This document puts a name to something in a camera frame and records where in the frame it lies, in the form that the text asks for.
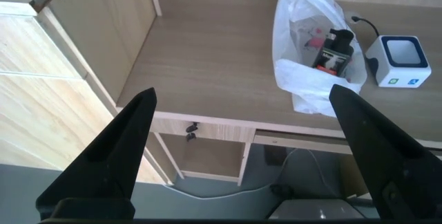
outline black cable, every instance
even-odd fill
[[[379,31],[378,31],[378,29],[377,29],[376,26],[375,26],[374,24],[372,24],[370,21],[368,21],[368,20],[366,20],[366,19],[364,19],[364,18],[361,18],[361,17],[357,17],[357,16],[353,16],[353,17],[352,17],[352,20],[355,21],[355,22],[357,22],[357,21],[364,21],[365,23],[369,24],[369,25],[374,29],[374,32],[376,33],[376,36],[377,36],[377,37],[379,36]]]

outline white object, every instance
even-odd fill
[[[367,79],[356,39],[352,62],[344,77],[312,68],[330,28],[348,29],[343,10],[334,0],[278,0],[273,23],[272,57],[276,83],[292,93],[294,110],[336,117],[329,101],[334,84],[359,93]]]
[[[382,87],[417,88],[431,74],[417,37],[381,35],[365,56]]]
[[[364,218],[341,199],[285,200],[269,219],[282,220],[344,220]]]
[[[232,196],[241,195],[241,194],[244,194],[244,193],[258,192],[258,191],[260,191],[260,190],[262,190],[262,189],[268,189],[272,184],[278,182],[279,177],[281,177],[281,174],[282,174],[282,172],[284,171],[285,163],[288,161],[288,159],[290,158],[290,156],[291,156],[293,153],[295,153],[296,151],[299,151],[299,150],[300,150],[300,149],[298,149],[298,148],[293,149],[292,151],[290,151],[290,153],[287,155],[287,157],[285,157],[284,162],[282,163],[282,166],[281,166],[281,170],[280,170],[278,176],[276,177],[276,179],[275,179],[272,183],[269,183],[268,185],[264,185],[264,186],[259,187],[259,188],[257,188],[257,189],[244,190],[244,191],[241,191],[241,192],[236,192],[236,193],[233,193],[233,194],[227,194],[227,195],[223,195],[223,196],[200,197],[200,196],[194,196],[194,195],[188,194],[188,193],[186,193],[186,192],[183,192],[183,191],[181,191],[181,190],[179,190],[179,189],[176,189],[176,188],[173,188],[173,187],[171,187],[171,186],[167,186],[167,185],[163,185],[163,186],[165,186],[166,188],[168,188],[168,189],[170,189],[170,190],[172,190],[172,191],[175,191],[175,192],[177,192],[177,193],[180,193],[180,194],[182,194],[182,195],[185,195],[185,196],[188,196],[188,197],[191,197],[191,198],[197,199],[197,200],[215,200],[215,199],[223,199],[223,198],[228,198],[228,197],[232,197]],[[332,193],[333,195],[335,195],[335,197],[338,198],[338,195],[333,191],[333,189],[330,187],[330,185],[325,181],[323,171],[322,171],[322,169],[320,168],[320,165],[319,165],[318,159],[316,159],[315,154],[313,154],[313,152],[311,152],[310,150],[306,150],[306,151],[308,151],[308,152],[310,153],[310,155],[312,156],[312,158],[315,160],[316,166],[318,167],[318,171],[319,171],[320,179],[322,180],[324,186],[326,186],[326,188],[330,191],[330,193]]]

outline black bottle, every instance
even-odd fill
[[[316,56],[313,68],[340,77],[347,64],[352,60],[354,50],[350,46],[350,42],[354,35],[349,30],[330,29],[330,33],[335,34],[335,38],[326,38],[323,47]]]

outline white box device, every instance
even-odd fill
[[[417,37],[381,35],[365,56],[382,87],[417,88],[431,74]]]

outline blue sticker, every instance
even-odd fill
[[[408,84],[409,85],[415,85],[417,82],[419,81],[419,79],[411,79]]]

